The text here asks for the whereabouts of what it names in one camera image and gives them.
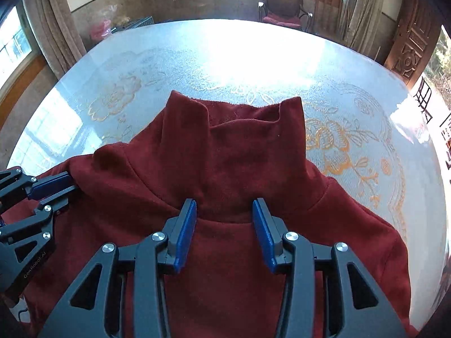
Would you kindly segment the wooden chair by window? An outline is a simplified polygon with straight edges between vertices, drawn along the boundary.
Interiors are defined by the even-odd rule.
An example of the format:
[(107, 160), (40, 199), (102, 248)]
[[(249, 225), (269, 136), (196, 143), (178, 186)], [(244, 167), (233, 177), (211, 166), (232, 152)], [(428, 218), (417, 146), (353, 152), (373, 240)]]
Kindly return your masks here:
[(315, 0), (313, 33), (331, 41), (339, 41), (338, 22), (342, 0)]

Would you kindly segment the pink plastic bag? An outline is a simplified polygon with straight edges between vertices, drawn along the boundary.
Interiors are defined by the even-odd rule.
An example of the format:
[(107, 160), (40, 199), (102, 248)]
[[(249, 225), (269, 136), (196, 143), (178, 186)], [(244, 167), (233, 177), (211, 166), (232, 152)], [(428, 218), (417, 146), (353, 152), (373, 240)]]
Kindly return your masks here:
[(112, 35), (112, 21), (103, 19), (92, 24), (89, 28), (89, 35), (93, 42), (99, 43)]

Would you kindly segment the beige curtain left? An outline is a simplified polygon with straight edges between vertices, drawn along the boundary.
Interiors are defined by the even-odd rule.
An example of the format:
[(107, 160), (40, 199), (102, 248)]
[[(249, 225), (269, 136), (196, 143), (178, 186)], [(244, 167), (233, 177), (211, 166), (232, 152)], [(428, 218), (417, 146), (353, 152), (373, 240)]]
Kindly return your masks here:
[(54, 75), (61, 79), (86, 48), (67, 0), (22, 0), (37, 45)]

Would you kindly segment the beige curtain right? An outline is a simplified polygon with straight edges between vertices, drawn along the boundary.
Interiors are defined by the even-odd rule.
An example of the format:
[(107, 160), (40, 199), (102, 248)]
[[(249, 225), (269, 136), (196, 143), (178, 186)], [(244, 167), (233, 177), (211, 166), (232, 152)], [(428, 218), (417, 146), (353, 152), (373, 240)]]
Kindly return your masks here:
[(381, 19), (383, 0), (342, 0), (339, 39), (350, 49), (368, 56)]

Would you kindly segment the dark red fleece garment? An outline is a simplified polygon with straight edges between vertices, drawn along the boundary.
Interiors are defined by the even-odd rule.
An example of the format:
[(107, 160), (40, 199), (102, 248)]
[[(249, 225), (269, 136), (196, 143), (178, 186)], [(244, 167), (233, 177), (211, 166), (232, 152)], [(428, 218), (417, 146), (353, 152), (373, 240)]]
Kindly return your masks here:
[(25, 331), (39, 333), (102, 244), (142, 241), (192, 198), (197, 222), (187, 263), (165, 279), (172, 336), (272, 337), (284, 279), (264, 264), (251, 222), (251, 204), (263, 198), (307, 240), (347, 243), (414, 337), (407, 247), (391, 224), (306, 159), (305, 136), (298, 97), (255, 108), (172, 92), (129, 143), (53, 167), (81, 193), (56, 218), (56, 249), (25, 289)]

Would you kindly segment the dark chair at doorway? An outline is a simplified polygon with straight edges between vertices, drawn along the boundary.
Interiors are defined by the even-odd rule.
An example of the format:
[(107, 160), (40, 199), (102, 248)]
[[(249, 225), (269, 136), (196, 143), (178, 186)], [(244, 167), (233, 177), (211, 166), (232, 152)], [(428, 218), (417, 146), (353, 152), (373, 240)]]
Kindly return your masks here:
[(426, 124), (429, 124), (430, 121), (433, 119), (432, 114), (428, 110), (428, 104), (432, 97), (432, 88), (430, 88), (430, 85), (427, 83), (426, 79), (422, 76), (415, 88), (414, 88), (414, 98), (417, 102), (418, 109), (420, 109), (421, 114), (423, 114), (423, 117), (426, 121)]

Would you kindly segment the carved wooden door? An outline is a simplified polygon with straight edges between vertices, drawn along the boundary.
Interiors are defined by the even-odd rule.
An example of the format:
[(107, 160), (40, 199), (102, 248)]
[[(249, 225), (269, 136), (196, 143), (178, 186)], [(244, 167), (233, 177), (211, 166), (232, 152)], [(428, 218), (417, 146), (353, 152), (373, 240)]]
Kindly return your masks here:
[(413, 88), (430, 61), (440, 31), (441, 20), (427, 0), (403, 0), (384, 67)]

